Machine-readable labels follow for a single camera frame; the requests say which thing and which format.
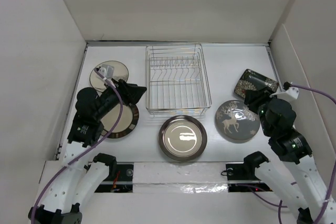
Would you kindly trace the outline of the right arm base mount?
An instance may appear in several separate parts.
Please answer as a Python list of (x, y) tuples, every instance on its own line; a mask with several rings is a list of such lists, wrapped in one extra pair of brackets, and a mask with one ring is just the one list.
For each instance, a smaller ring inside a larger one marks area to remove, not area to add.
[(228, 163), (221, 172), (228, 182), (229, 193), (258, 193), (272, 190), (254, 174), (244, 170), (242, 163)]

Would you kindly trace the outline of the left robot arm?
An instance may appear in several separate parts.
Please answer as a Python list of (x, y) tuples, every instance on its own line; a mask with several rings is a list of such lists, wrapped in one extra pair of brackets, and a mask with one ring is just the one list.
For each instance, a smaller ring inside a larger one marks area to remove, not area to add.
[(106, 89), (98, 94), (87, 87), (77, 93), (76, 114), (67, 137), (61, 169), (38, 196), (28, 217), (31, 223), (81, 223), (82, 208), (100, 183), (117, 175), (117, 161), (112, 155), (89, 152), (106, 137), (102, 118), (113, 108), (137, 104), (146, 87), (124, 80), (105, 80)]

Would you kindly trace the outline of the grey deer round plate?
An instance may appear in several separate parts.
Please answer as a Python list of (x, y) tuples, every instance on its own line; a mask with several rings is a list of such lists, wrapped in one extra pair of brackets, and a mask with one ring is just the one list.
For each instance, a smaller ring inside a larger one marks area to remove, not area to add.
[(228, 100), (215, 113), (219, 134), (234, 143), (251, 140), (259, 131), (260, 120), (242, 101)]

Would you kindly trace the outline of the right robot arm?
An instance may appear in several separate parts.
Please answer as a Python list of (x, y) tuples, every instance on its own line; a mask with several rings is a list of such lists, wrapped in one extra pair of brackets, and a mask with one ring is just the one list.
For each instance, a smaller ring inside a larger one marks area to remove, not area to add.
[(284, 92), (274, 93), (265, 87), (247, 90), (244, 104), (258, 114), (268, 144), (295, 184), (282, 178), (270, 160), (260, 151), (244, 158), (243, 174), (264, 182), (291, 211), (297, 223), (335, 223), (335, 200), (332, 187), (335, 171), (329, 185), (322, 180), (311, 147), (306, 138), (294, 127), (296, 113), (291, 102), (299, 96), (301, 86), (286, 83)]

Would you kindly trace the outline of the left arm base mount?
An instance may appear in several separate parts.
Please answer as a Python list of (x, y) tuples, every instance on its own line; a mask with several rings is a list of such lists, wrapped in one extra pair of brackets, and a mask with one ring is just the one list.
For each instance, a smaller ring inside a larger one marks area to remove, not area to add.
[(113, 174), (100, 183), (95, 193), (131, 193), (133, 192), (133, 163), (117, 163)]

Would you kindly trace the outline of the metal rimmed round plate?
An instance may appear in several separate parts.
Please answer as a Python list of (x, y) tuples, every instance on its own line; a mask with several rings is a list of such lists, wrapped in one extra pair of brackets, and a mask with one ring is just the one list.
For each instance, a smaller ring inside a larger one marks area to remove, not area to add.
[(177, 115), (166, 120), (158, 134), (161, 151), (177, 162), (199, 158), (207, 145), (207, 133), (202, 123), (188, 115)]

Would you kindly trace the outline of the dark floral rectangular plate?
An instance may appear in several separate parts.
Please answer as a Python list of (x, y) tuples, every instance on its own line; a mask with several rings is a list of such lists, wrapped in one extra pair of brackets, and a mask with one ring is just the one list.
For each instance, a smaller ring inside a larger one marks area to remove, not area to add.
[(251, 69), (246, 69), (235, 85), (234, 93), (244, 99), (247, 90), (257, 91), (264, 87), (269, 87), (273, 92), (276, 92), (279, 83)]

